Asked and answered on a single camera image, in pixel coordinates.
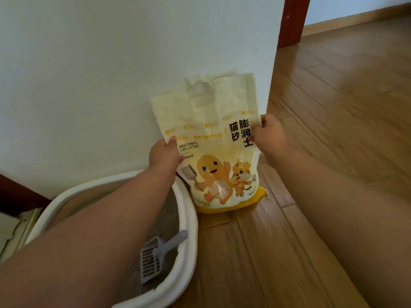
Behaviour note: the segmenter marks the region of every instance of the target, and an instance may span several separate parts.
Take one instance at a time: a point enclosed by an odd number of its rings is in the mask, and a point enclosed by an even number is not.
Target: yellow cartoon character
[[[213,155],[206,154],[198,160],[197,170],[204,181],[198,183],[199,186],[195,184],[194,187],[197,190],[208,188],[208,192],[204,195],[207,202],[218,199],[220,204],[225,204],[232,196],[234,188],[230,181],[230,163],[221,163]]]
[[[251,164],[248,162],[240,162],[237,159],[237,163],[233,166],[233,176],[231,182],[235,187],[235,195],[238,197],[244,196],[244,190],[250,190],[251,186],[245,188],[245,185],[251,185],[253,181],[248,181],[251,178],[250,174]]]

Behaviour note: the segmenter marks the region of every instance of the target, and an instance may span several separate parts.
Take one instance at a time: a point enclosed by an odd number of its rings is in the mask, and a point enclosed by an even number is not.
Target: yellow bag bottom
[[[233,205],[232,207],[220,207],[218,209],[211,209],[211,208],[199,206],[196,204],[196,211],[201,214],[214,214],[214,213],[233,211],[233,210],[240,209],[248,205],[257,203],[260,201],[262,197],[266,195],[267,195],[267,191],[263,187],[259,186],[254,196],[252,196],[248,200],[238,203],[237,205]]]

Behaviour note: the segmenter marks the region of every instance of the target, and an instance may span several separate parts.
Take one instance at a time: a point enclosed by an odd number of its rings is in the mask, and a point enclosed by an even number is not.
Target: cat litter bag
[[[185,156],[177,172],[197,212],[239,209],[266,195],[256,169],[259,150],[248,139],[251,125],[261,125],[252,74],[190,78],[186,90],[151,103],[166,142],[177,137]]]

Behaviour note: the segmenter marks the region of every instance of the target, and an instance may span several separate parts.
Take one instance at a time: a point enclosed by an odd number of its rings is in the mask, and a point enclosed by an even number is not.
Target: forearm
[[[172,184],[163,176],[149,168],[18,251],[0,267],[4,306],[110,307]]]
[[[408,306],[410,204],[296,148],[267,158],[364,297],[375,306]]]

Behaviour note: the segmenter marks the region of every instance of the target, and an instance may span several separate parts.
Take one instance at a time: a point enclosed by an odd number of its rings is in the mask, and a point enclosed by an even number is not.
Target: white wall
[[[0,0],[0,173],[44,196],[144,168],[149,99],[253,72],[265,112],[284,0]]]
[[[411,0],[311,0],[305,25],[408,2]]]

